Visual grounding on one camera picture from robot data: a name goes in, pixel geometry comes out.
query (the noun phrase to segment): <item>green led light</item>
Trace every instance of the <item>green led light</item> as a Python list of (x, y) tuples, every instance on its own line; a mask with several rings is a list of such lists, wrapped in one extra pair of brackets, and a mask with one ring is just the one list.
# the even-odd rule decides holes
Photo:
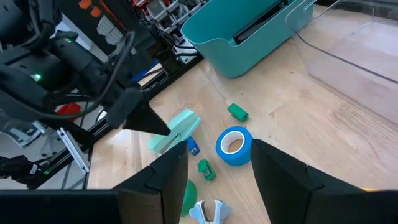
[(38, 74), (38, 73), (33, 74), (33, 75), (31, 75), (30, 77), (32, 77), (33, 80), (35, 80), (35, 81), (40, 81), (40, 80), (42, 79), (42, 75), (41, 75), (41, 74)]

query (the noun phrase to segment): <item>orange part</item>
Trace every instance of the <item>orange part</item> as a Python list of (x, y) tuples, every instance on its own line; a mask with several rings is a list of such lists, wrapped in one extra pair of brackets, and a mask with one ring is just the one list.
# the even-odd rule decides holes
[(91, 3), (93, 3), (91, 0), (81, 0), (79, 2), (80, 9), (88, 9)]
[(91, 10), (91, 16), (94, 18), (99, 17), (102, 14), (102, 11), (98, 7), (94, 7), (93, 10)]

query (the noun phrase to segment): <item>teal plastic bin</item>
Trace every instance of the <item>teal plastic bin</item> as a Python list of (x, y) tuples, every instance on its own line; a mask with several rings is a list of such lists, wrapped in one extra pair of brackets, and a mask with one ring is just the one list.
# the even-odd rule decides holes
[[(302, 1), (289, 0), (276, 15), (239, 45), (233, 36), (245, 28), (276, 1), (211, 0), (182, 27), (182, 34), (223, 76), (245, 74), (250, 68), (286, 41), (292, 31), (285, 24), (286, 15)], [(296, 29), (312, 16), (312, 6), (305, 11), (292, 11)]]

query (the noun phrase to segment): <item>green block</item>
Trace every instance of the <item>green block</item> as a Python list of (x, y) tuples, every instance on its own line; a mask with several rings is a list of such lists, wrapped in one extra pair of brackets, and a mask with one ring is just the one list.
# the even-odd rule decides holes
[(206, 180), (211, 181), (216, 177), (216, 172), (207, 159), (201, 159), (198, 163), (199, 173), (203, 174)]
[(198, 190), (195, 184), (188, 180), (187, 188), (185, 189), (184, 201), (182, 203), (181, 217), (188, 215), (189, 210), (195, 206), (198, 197)]
[(231, 113), (232, 117), (240, 122), (245, 122), (248, 120), (249, 114), (236, 103), (231, 104), (231, 106), (228, 107), (228, 111)]

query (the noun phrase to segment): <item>blue strip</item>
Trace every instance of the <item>blue strip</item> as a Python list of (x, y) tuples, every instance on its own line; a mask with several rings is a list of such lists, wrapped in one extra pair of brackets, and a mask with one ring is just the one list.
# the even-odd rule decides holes
[(152, 62), (152, 65), (150, 66), (149, 69), (144, 70), (144, 71), (138, 73), (137, 75), (134, 75), (134, 76), (131, 78), (131, 81), (132, 81), (132, 82), (138, 82), (139, 80), (142, 80), (142, 78), (144, 77), (144, 75), (147, 74), (151, 69), (153, 69), (157, 64), (158, 64), (157, 60), (154, 60), (154, 61)]

